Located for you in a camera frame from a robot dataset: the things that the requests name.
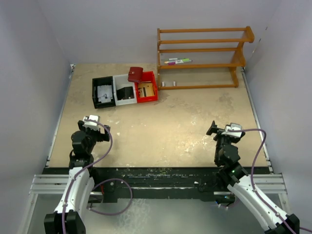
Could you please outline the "black cards pile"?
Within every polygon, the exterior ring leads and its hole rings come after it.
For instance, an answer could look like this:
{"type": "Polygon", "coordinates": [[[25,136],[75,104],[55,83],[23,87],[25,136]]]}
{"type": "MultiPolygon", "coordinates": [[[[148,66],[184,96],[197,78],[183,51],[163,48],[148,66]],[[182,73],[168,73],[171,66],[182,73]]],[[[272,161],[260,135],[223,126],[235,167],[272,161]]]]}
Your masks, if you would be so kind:
{"type": "Polygon", "coordinates": [[[134,90],[132,86],[123,87],[117,90],[118,100],[134,99],[134,90]]]}

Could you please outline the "gold cards pile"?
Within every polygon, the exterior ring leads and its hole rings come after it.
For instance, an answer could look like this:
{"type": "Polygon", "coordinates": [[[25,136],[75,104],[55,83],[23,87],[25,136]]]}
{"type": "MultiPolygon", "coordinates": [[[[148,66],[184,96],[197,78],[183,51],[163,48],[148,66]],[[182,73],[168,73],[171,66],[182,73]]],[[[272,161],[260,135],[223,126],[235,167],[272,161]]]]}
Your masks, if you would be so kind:
{"type": "Polygon", "coordinates": [[[139,83],[137,87],[140,98],[152,97],[155,95],[152,83],[139,83]]]}

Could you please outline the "silver cards pile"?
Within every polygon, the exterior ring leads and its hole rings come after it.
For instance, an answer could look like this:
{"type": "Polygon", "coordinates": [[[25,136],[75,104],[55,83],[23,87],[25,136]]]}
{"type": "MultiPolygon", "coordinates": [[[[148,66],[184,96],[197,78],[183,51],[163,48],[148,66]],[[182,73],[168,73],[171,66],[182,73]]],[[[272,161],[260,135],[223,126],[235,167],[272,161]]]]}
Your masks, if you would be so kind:
{"type": "Polygon", "coordinates": [[[97,98],[100,103],[111,102],[113,91],[111,85],[101,85],[97,87],[97,98]]]}

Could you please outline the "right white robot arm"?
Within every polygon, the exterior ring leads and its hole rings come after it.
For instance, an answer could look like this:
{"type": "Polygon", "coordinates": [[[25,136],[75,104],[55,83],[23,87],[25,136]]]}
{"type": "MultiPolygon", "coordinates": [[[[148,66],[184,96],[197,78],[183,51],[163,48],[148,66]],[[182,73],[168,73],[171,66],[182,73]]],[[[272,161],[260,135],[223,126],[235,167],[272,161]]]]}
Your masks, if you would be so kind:
{"type": "Polygon", "coordinates": [[[254,164],[248,173],[239,163],[240,156],[235,146],[247,132],[262,129],[246,129],[235,123],[219,128],[213,121],[206,135],[214,134],[216,142],[214,163],[220,170],[217,173],[217,186],[229,190],[254,215],[266,234],[298,234],[300,221],[294,214],[287,214],[272,202],[254,182],[254,164]]]}

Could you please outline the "purple marker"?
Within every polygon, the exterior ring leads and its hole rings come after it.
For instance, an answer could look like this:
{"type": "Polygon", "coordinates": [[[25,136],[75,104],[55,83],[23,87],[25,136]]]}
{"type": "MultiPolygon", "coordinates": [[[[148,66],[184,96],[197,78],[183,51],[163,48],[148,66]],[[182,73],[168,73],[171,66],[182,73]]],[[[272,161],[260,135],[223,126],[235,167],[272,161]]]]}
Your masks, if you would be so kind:
{"type": "Polygon", "coordinates": [[[188,63],[188,62],[192,62],[192,60],[175,61],[175,62],[167,64],[167,65],[176,65],[176,64],[182,64],[182,63],[188,63]]]}

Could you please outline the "aluminium frame rail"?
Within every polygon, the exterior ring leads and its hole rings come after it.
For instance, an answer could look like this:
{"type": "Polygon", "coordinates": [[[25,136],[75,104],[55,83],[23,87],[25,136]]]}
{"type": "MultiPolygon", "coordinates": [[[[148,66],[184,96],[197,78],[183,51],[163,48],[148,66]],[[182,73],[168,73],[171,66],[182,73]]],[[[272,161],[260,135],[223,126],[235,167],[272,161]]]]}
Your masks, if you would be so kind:
{"type": "MultiPolygon", "coordinates": [[[[68,182],[68,175],[35,175],[30,194],[62,194],[68,182]]],[[[285,194],[286,186],[282,175],[254,175],[255,184],[266,194],[285,194]]],[[[198,189],[199,182],[190,185],[132,185],[133,190],[191,190],[198,189]]]]}

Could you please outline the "white plastic bin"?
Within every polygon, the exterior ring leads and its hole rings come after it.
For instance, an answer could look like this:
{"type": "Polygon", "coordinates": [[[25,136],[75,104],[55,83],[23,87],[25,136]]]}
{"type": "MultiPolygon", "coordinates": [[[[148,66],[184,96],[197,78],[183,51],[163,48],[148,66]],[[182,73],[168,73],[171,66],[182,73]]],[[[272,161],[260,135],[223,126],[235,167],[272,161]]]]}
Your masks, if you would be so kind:
{"type": "Polygon", "coordinates": [[[113,76],[114,99],[116,106],[137,104],[135,84],[128,81],[128,75],[113,76]]]}

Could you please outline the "wooden rack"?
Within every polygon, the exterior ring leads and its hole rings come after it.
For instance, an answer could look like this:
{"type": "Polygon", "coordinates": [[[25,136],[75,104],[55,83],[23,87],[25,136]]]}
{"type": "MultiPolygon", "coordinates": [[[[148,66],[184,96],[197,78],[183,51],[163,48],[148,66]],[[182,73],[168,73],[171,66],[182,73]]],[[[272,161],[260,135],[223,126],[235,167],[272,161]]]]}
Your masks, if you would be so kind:
{"type": "Polygon", "coordinates": [[[255,36],[250,26],[238,28],[157,29],[157,87],[159,90],[237,88],[236,71],[246,65],[243,47],[253,43],[255,36]],[[168,59],[189,58],[192,62],[167,65],[168,59]],[[175,69],[226,68],[230,83],[162,86],[161,72],[175,69]]]}

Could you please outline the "red leather card holder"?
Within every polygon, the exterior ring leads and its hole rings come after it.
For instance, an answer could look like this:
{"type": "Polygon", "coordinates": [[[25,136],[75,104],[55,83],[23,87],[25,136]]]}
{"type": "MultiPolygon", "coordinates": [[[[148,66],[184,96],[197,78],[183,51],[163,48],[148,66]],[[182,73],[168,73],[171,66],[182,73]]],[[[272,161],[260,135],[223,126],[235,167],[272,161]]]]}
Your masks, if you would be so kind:
{"type": "Polygon", "coordinates": [[[140,83],[142,79],[143,68],[142,67],[130,67],[128,73],[128,81],[129,82],[137,82],[140,83]]]}

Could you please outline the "red plastic bin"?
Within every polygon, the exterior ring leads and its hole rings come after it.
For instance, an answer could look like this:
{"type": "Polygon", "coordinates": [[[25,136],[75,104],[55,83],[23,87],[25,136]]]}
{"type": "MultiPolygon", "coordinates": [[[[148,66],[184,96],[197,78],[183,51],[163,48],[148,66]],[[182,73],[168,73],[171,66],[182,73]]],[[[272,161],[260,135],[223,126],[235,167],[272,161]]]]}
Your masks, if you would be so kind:
{"type": "Polygon", "coordinates": [[[135,82],[137,103],[158,100],[157,85],[153,71],[143,72],[141,82],[135,82]]]}

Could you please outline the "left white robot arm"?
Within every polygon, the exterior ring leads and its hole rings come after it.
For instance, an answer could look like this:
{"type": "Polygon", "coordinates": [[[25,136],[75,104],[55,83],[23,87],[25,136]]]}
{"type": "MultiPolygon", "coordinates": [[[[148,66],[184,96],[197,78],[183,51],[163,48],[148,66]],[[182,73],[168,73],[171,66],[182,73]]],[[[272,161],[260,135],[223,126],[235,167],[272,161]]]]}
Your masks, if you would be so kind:
{"type": "Polygon", "coordinates": [[[100,187],[99,177],[92,175],[92,150],[97,142],[110,141],[110,127],[99,122],[99,116],[85,116],[79,130],[71,135],[69,177],[57,207],[44,218],[47,234],[84,234],[84,209],[91,191],[100,187]]]}

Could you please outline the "black plastic bin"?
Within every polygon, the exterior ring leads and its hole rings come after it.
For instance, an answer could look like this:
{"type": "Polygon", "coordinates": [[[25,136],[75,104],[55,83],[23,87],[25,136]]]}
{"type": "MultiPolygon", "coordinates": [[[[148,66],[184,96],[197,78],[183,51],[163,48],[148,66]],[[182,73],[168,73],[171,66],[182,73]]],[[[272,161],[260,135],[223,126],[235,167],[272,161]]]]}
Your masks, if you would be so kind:
{"type": "Polygon", "coordinates": [[[92,100],[95,109],[114,107],[113,77],[102,77],[92,79],[92,100]]]}

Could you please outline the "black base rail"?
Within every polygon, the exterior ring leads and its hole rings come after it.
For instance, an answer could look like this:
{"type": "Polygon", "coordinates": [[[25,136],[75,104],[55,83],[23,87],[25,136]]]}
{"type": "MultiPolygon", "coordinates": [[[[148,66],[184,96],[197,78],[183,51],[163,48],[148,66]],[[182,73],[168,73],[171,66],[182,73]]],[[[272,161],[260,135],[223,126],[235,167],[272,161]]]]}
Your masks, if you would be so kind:
{"type": "Polygon", "coordinates": [[[213,201],[229,190],[217,177],[218,167],[93,167],[89,176],[103,202],[122,198],[199,199],[213,201]]]}

